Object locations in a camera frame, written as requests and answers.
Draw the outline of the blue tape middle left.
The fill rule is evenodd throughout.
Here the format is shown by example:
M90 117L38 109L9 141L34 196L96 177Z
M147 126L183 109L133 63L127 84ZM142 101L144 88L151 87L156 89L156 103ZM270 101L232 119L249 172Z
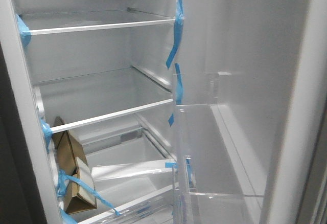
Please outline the blue tape middle left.
M44 139L45 139L46 152L49 153L49 145L50 145L50 140L52 138L53 132L52 132L49 124L46 123L43 119L40 119L40 123L41 123L41 129L42 129Z

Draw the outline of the blue tape lower left strip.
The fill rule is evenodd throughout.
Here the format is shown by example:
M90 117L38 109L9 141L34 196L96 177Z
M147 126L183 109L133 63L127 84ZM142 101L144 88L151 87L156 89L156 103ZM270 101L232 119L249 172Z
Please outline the blue tape lower left strip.
M58 183L56 187L56 193L58 197L64 197L66 195L67 186L65 184L66 181L71 181L82 187L86 190L87 193L90 193L96 199L100 200L102 204L108 206L109 208L113 209L116 216L121 216L121 213L107 200L105 200L95 189L91 188L81 179L78 179L74 176L67 175L64 170L60 169L58 172Z

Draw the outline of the blue tape middle right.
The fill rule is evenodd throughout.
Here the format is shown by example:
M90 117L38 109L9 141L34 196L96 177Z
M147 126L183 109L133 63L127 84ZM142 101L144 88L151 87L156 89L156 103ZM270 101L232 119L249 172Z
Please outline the blue tape middle right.
M183 83L182 83L182 73L180 71L180 66L178 63L174 64L174 70L175 72L173 73L173 94L174 94L173 100L175 102L175 107L168 119L168 123L170 127L174 123L174 114L177 109L176 107L182 105L182 99L184 93Z

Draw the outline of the brown cardboard box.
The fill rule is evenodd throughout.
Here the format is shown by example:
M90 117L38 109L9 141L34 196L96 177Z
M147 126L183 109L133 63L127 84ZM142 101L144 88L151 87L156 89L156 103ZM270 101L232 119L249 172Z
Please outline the brown cardboard box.
M64 170L67 175L81 179L94 188L83 147L72 132L67 130L55 133L52 135L52 140L57 150L59 168ZM97 208L97 199L94 196L74 182L67 181L65 184L67 191L63 197L63 209L67 214L76 214Z

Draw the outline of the upper glass fridge shelf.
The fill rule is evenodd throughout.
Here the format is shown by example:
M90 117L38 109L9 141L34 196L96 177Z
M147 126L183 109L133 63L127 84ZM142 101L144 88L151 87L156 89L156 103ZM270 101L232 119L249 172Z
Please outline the upper glass fridge shelf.
M172 24L175 21L173 16L163 16L130 8L109 11L25 14L21 17L32 35Z

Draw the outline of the blue tape strip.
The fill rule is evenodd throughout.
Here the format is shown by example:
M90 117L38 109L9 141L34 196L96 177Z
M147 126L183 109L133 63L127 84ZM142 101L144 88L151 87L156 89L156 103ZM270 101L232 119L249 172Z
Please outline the blue tape strip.
M174 60L174 57L179 49L182 32L183 32L183 24L184 24L184 11L183 11L183 1L176 0L176 9L175 9L175 21L174 21L174 43L172 49L166 60L166 67L169 69Z
M121 216L121 213L107 200L105 200L95 189L91 188L81 179L78 179L74 176L67 175L64 170L60 169L58 172L58 183L56 187L56 193L58 197L64 197L66 195L67 186L65 184L66 181L71 181L82 187L86 190L87 193L90 193L96 199L100 200L102 204L108 206L109 208L113 209L116 216Z

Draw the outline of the clear crisper drawer cover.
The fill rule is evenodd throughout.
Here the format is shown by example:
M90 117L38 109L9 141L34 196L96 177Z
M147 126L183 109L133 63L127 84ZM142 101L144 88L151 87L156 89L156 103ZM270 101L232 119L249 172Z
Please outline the clear crisper drawer cover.
M148 174L171 172L177 167L173 159L144 161L139 163L127 163L93 167L91 176L95 182L111 180L115 178L132 177Z

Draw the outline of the middle glass fridge shelf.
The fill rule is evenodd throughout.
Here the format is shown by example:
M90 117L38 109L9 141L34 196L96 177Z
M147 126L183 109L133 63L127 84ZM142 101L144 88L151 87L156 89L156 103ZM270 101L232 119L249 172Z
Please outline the middle glass fridge shelf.
M168 90L135 68L42 82L34 93L53 133L172 102Z

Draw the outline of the blue tape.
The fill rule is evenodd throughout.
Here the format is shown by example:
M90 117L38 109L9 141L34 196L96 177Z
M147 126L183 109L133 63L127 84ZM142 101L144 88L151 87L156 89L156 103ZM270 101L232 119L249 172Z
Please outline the blue tape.
M16 20L18 24L18 30L19 30L22 46L26 48L31 41L30 29L18 14L16 14Z
M44 139L45 139L46 152L49 153L49 145L50 145L50 140L52 138L53 132L52 132L49 124L46 123L43 119L40 119L40 123L41 123L41 129L42 129Z
M173 100L175 102L175 107L168 119L168 123L170 127L174 123L174 114L177 109L176 107L182 105L182 99L184 93L183 83L182 83L182 73L180 71L180 66L178 63L174 64L174 70L175 72L173 73L173 94L174 94Z

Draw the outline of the glass fridge shelf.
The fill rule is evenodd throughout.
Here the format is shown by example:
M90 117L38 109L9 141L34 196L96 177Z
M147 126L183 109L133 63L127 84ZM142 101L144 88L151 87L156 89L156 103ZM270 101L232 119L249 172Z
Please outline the glass fridge shelf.
M135 68L42 82L34 93L53 133L172 102L168 90Z
M172 24L175 21L173 16L163 16L130 8L109 11L25 14L21 17L32 35Z

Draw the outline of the blue tape upper left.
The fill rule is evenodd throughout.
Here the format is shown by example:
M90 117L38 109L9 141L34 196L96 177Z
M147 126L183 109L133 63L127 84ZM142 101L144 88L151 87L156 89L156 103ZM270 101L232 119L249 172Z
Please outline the blue tape upper left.
M22 46L26 48L31 41L30 29L18 14L16 14L16 20L18 24L18 30L19 30Z

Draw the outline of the clear door bin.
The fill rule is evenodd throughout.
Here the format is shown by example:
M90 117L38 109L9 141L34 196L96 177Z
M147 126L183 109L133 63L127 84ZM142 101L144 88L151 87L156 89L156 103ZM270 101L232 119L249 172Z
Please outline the clear door bin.
M227 101L229 72L182 73L182 105L223 104Z
M179 105L174 118L176 223L260 223L263 193L254 190L217 106Z

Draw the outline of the dark grey fridge door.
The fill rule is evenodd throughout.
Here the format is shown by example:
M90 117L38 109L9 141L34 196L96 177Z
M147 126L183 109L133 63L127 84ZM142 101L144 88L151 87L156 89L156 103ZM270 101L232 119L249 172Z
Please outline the dark grey fridge door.
M263 193L260 223L326 223L326 0L182 1L176 63L231 73L215 106Z
M4 56L1 56L1 223L46 223Z

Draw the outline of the clear lower door bin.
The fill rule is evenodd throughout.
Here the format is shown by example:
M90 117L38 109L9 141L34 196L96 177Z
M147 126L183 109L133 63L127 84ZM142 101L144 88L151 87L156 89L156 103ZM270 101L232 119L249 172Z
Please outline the clear lower door bin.
M254 190L217 106L179 105L174 118L176 223L260 223L263 193Z

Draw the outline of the clear upper door bin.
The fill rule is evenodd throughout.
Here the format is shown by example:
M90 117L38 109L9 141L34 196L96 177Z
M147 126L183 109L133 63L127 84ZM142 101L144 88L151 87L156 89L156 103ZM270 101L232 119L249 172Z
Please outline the clear upper door bin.
M227 101L229 72L182 73L182 105L223 104Z

